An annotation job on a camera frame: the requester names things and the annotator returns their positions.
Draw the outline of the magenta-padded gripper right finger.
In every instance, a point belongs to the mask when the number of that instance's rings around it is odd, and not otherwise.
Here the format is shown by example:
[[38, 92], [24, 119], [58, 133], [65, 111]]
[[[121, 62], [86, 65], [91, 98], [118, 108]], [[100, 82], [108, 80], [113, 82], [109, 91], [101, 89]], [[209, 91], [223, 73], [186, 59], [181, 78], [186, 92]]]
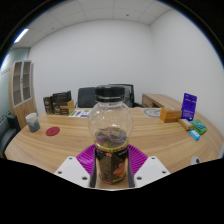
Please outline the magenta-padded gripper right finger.
[[157, 181], [170, 172], [156, 156], [148, 157], [136, 147], [128, 146], [128, 184], [140, 188]]

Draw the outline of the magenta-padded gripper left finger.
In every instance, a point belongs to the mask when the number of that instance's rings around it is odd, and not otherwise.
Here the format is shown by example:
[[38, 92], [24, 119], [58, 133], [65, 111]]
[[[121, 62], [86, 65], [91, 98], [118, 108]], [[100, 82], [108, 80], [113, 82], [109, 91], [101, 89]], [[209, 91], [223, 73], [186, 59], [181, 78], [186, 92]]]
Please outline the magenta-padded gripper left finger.
[[96, 185], [95, 146], [84, 149], [76, 157], [68, 156], [55, 175], [84, 188], [94, 188]]

